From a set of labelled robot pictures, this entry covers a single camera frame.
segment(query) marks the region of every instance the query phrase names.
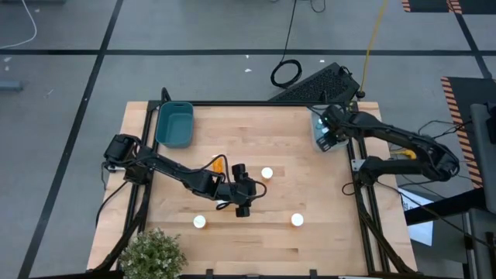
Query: wooden table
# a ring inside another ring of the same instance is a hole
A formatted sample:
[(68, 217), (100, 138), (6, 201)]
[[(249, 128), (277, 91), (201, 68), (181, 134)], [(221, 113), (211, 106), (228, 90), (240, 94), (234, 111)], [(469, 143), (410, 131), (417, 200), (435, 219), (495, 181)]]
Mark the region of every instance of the wooden table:
[[(141, 135), (146, 106), (146, 102), (127, 104), (121, 133)], [(377, 103), (361, 102), (359, 108), (380, 117)], [(366, 147), (369, 155), (390, 156), (384, 141), (366, 139)], [(184, 274), (205, 274), (209, 268), (214, 274), (308, 275), (310, 269), (319, 275), (367, 274), (355, 198), (341, 192), (351, 182), (346, 149), (313, 150), (307, 108), (197, 106), (192, 145), (183, 150), (161, 146), (159, 153), (190, 168), (224, 153), (230, 165), (244, 163), (255, 180), (262, 180), (263, 167), (274, 170), (266, 182), (267, 195), (253, 203), (248, 218), (235, 217), (233, 205), (216, 211), (215, 201), (199, 198), (181, 183), (155, 172), (146, 229), (159, 227), (170, 235), (181, 234), (181, 248), (189, 262)], [(122, 176), (122, 172), (110, 174), (105, 197), (122, 183)], [(393, 176), (383, 176), (381, 181), (396, 185)], [(88, 268), (101, 263), (122, 235), (130, 188), (103, 210)], [(416, 269), (400, 197), (391, 189), (375, 188), (385, 237)], [(305, 217), (299, 228), (290, 225), (296, 212)], [(205, 229), (193, 226), (198, 214), (207, 219)], [(370, 236), (376, 270), (380, 270), (377, 246)]]

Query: black keyboard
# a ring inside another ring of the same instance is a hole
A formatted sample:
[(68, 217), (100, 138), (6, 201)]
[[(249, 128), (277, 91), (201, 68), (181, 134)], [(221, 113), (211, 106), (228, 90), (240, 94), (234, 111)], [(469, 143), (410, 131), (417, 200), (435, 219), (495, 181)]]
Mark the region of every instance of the black keyboard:
[(352, 99), (359, 88), (350, 74), (337, 63), (332, 63), (270, 101), (346, 102)]

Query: teal bowl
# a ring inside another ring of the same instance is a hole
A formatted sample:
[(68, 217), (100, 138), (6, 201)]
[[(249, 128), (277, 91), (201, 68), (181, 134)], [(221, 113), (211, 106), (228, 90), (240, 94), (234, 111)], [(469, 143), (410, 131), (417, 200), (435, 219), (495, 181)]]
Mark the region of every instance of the teal bowl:
[(186, 148), (193, 140), (193, 105), (166, 102), (159, 110), (155, 140), (168, 148)]

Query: potted plant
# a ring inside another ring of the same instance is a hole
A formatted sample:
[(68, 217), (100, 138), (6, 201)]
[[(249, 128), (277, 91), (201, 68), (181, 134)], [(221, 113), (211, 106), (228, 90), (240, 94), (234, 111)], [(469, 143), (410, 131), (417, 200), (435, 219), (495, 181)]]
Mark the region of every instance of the potted plant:
[(126, 278), (178, 278), (188, 265), (178, 239), (179, 235), (166, 236), (160, 229), (139, 233), (119, 257)]

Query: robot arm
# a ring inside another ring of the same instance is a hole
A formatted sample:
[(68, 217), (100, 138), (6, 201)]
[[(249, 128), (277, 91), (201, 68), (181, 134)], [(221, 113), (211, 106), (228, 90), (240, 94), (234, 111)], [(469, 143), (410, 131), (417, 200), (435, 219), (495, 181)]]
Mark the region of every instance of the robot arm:
[(104, 154), (105, 167), (124, 167), (124, 180), (134, 184), (147, 184), (150, 171), (159, 171), (180, 181), (194, 195), (210, 200), (223, 200), (239, 207), (236, 217), (250, 216), (251, 202), (257, 196), (256, 181), (248, 177), (244, 164), (232, 166), (234, 181), (229, 176), (219, 174), (204, 167), (191, 170), (141, 144), (141, 140), (130, 135), (115, 135)]
[(448, 181), (460, 169), (457, 157), (446, 146), (428, 136), (383, 124), (366, 112), (348, 112), (340, 106), (330, 105), (322, 113), (321, 120), (329, 129), (326, 137), (330, 143), (376, 137), (410, 149), (417, 155), (417, 160), (382, 160), (369, 156), (358, 174), (364, 184), (374, 184), (382, 174), (422, 174), (433, 181)]

